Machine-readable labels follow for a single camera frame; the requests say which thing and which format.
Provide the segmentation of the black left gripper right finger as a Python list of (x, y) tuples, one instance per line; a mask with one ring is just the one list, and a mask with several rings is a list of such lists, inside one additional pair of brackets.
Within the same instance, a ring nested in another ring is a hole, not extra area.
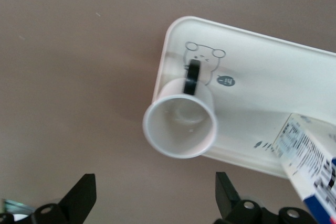
[(225, 172), (216, 172), (215, 199), (221, 215), (216, 223), (261, 223), (260, 206), (249, 199), (241, 199)]

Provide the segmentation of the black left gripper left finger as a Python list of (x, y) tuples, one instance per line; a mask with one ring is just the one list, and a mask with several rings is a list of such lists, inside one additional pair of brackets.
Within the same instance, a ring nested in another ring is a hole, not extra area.
[(84, 174), (57, 204), (39, 207), (32, 223), (84, 223), (97, 200), (95, 174)]

